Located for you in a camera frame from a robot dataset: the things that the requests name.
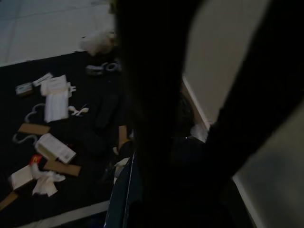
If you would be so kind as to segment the brown cardboard piece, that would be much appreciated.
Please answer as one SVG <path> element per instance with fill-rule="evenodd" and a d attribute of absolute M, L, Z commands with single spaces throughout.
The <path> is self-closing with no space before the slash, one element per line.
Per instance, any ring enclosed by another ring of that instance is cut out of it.
<path fill-rule="evenodd" d="M 77 177 L 81 171 L 81 166 L 63 164 L 59 161 L 47 161 L 43 169 Z"/>
<path fill-rule="evenodd" d="M 27 133 L 27 134 L 35 134 L 35 135 L 44 135 L 50 131 L 49 126 L 40 125 L 40 124 L 33 124 L 33 123 L 23 123 L 18 132 L 20 133 Z"/>
<path fill-rule="evenodd" d="M 14 202 L 18 198 L 16 192 L 11 192 L 5 199 L 0 202 L 0 211 L 4 210 L 8 205 Z"/>

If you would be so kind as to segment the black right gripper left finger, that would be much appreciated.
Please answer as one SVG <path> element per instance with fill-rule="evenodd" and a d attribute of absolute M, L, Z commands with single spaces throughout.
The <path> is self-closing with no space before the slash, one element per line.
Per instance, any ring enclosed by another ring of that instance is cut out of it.
<path fill-rule="evenodd" d="M 104 228 L 138 228 L 136 219 L 142 193 L 142 179 L 133 155 L 114 184 Z"/>

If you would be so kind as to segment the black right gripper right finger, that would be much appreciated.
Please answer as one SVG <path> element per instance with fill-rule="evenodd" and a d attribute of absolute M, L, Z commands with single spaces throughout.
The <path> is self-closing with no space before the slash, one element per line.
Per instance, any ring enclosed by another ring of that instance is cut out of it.
<path fill-rule="evenodd" d="M 188 137 L 188 163 L 198 168 L 196 177 L 203 181 L 196 199 L 202 199 L 202 221 L 207 228 L 256 228 L 241 194 L 232 180 L 245 158 L 227 152 L 220 145 L 208 145 Z"/>

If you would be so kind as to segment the blue long-handled dustpan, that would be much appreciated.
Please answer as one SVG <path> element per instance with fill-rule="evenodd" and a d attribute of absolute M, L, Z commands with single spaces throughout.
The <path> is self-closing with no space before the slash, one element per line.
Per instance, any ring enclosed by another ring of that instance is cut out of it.
<path fill-rule="evenodd" d="M 143 185 L 166 182 L 191 24 L 207 0 L 115 0 L 122 76 Z"/>

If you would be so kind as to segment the clear plastic wrapper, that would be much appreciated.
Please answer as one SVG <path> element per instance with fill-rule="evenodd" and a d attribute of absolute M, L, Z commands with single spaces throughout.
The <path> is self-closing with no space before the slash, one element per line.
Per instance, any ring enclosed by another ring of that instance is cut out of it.
<path fill-rule="evenodd" d="M 190 130 L 190 134 L 192 137 L 195 137 L 204 143 L 207 140 L 208 133 L 209 130 L 204 123 L 196 123 Z"/>

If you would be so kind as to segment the black floor mat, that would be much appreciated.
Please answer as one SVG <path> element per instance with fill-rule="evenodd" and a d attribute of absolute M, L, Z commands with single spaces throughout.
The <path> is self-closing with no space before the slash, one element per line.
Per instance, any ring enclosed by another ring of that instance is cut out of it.
<path fill-rule="evenodd" d="M 39 87 L 32 94 L 20 97 L 16 95 L 16 86 L 35 81 L 46 73 L 66 75 L 76 87 L 69 104 L 76 109 L 84 105 L 89 108 L 82 116 L 49 124 L 50 133 L 76 153 L 71 163 L 81 166 L 79 175 L 67 175 L 64 181 L 57 182 L 57 193 L 51 197 L 32 195 L 35 181 L 19 188 L 18 198 L 0 211 L 0 228 L 19 227 L 109 200 L 113 182 L 102 180 L 102 175 L 114 157 L 112 148 L 118 142 L 118 127 L 127 123 L 121 77 L 118 72 L 92 77 L 86 74 L 86 66 L 114 60 L 113 55 L 94 58 L 86 52 L 76 52 L 0 67 L 0 201 L 12 192 L 10 175 L 28 165 L 36 154 L 33 140 L 16 144 L 12 137 L 16 133 L 19 139 L 26 136 L 18 132 L 24 117 L 35 105 L 45 102 Z M 38 108 L 29 119 L 34 124 L 45 124 L 44 108 Z"/>

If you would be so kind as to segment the long white labelled box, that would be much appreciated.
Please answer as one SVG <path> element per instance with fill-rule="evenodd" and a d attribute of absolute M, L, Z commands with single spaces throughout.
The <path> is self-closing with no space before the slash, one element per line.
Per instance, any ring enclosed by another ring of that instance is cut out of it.
<path fill-rule="evenodd" d="M 39 138 L 35 144 L 35 149 L 48 161 L 59 159 L 64 164 L 69 164 L 76 156 L 73 150 L 50 133 Z"/>

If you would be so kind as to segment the white skirting board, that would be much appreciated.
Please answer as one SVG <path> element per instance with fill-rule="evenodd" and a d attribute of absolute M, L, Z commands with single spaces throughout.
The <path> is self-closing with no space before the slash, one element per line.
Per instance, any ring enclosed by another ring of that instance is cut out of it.
<path fill-rule="evenodd" d="M 204 112 L 203 112 L 203 110 L 202 110 L 202 108 L 201 108 L 201 106 L 200 106 L 200 104 L 199 104 L 199 102 L 198 102 L 195 94 L 194 94 L 193 89 L 191 88 L 191 86 L 190 86 L 190 84 L 187 81 L 187 78 L 185 76 L 182 77 L 182 80 L 183 80 L 183 83 L 184 83 L 184 85 L 186 87 L 186 90 L 188 91 L 188 93 L 190 95 L 191 100 L 194 103 L 194 106 L 196 107 L 196 110 L 198 111 L 198 113 L 200 115 L 201 120 L 203 121 L 206 129 L 209 130 L 210 129 L 210 123 L 207 120 L 207 118 L 206 118 L 206 116 L 205 116 L 205 114 L 204 114 Z"/>

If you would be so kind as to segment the crumpled white tissue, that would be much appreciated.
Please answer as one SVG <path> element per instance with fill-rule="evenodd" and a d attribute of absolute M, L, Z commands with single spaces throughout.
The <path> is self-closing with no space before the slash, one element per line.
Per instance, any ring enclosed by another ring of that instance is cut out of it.
<path fill-rule="evenodd" d="M 118 177 L 120 176 L 120 173 L 122 172 L 122 170 L 124 169 L 124 167 L 127 165 L 129 161 L 129 158 L 124 158 L 122 160 L 120 160 L 119 162 L 117 162 L 114 165 L 114 184 L 116 183 Z"/>
<path fill-rule="evenodd" d="M 31 165 L 31 172 L 33 178 L 37 180 L 32 195 L 39 194 L 51 197 L 57 193 L 57 188 L 54 183 L 66 179 L 64 175 L 57 174 L 53 171 L 40 171 L 36 163 Z"/>

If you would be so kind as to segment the red yellow packet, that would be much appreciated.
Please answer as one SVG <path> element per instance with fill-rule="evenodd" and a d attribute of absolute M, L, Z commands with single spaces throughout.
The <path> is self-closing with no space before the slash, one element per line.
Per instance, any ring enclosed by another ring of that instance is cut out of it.
<path fill-rule="evenodd" d="M 43 160 L 44 157 L 41 154 L 34 154 L 29 161 L 29 165 L 32 166 L 36 164 L 37 166 L 39 166 Z"/>

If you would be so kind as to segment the white sticks package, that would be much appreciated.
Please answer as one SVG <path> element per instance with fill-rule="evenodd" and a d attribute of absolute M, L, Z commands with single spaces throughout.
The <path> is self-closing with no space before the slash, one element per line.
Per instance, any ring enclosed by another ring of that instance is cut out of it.
<path fill-rule="evenodd" d="M 46 96 L 44 119 L 46 123 L 68 118 L 68 91 Z"/>

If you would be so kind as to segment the white plastic bag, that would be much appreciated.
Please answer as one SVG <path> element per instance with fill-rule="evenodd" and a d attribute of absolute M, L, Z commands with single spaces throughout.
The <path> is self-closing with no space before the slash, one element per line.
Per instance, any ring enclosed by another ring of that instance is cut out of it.
<path fill-rule="evenodd" d="M 84 37 L 80 41 L 80 49 L 90 56 L 109 54 L 116 46 L 118 40 L 114 30 L 98 30 Z"/>

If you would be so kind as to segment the white slim box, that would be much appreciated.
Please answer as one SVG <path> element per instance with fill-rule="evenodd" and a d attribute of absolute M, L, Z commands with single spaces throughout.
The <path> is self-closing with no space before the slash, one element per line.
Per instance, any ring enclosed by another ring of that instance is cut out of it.
<path fill-rule="evenodd" d="M 41 85 L 41 83 L 43 81 L 48 80 L 52 77 L 53 77 L 53 75 L 51 73 L 47 73 L 44 76 L 40 77 L 39 79 L 33 81 L 32 84 L 33 84 L 33 86 L 37 87 L 37 86 Z"/>

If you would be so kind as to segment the small silver topped box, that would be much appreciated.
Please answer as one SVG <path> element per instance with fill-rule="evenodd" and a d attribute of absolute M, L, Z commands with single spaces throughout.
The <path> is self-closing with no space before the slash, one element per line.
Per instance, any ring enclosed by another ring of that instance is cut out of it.
<path fill-rule="evenodd" d="M 18 85 L 16 86 L 15 91 L 17 96 L 20 97 L 27 96 L 33 93 L 33 85 L 32 83 L 25 83 L 22 85 Z"/>

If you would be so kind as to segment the white rectangular box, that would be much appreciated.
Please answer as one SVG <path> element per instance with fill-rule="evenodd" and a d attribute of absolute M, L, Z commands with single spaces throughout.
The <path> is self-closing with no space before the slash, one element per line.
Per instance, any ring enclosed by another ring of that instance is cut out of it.
<path fill-rule="evenodd" d="M 9 177 L 9 182 L 13 190 L 17 190 L 20 187 L 32 182 L 34 180 L 31 166 L 27 165 L 20 170 L 14 172 Z"/>

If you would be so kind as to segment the tan wooden piece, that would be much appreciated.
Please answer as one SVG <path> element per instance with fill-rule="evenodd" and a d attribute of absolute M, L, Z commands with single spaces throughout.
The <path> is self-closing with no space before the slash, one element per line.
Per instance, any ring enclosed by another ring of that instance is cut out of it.
<path fill-rule="evenodd" d="M 129 140 L 126 125 L 119 126 L 118 150 L 120 150 L 121 147 Z"/>

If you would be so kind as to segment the white tape roll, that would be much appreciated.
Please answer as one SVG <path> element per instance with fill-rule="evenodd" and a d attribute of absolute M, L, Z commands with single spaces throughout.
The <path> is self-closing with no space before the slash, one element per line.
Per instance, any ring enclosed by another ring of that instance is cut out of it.
<path fill-rule="evenodd" d="M 114 62 L 111 63 L 104 63 L 103 64 L 104 70 L 107 72 L 121 72 L 122 68 L 121 68 L 121 63 L 118 60 L 115 60 Z"/>

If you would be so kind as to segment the grey tape roll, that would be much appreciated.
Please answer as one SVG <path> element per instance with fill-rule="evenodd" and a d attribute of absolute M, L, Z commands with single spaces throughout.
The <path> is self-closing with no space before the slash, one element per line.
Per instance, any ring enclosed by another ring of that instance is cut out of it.
<path fill-rule="evenodd" d="M 104 73 L 103 66 L 87 65 L 85 68 L 86 74 L 89 76 L 101 76 Z"/>

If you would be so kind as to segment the white flat box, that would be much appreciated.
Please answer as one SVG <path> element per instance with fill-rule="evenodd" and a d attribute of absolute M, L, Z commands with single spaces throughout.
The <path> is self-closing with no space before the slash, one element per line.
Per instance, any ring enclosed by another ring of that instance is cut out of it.
<path fill-rule="evenodd" d="M 40 93 L 42 96 L 56 94 L 68 90 L 66 75 L 52 77 L 44 80 L 40 84 Z"/>

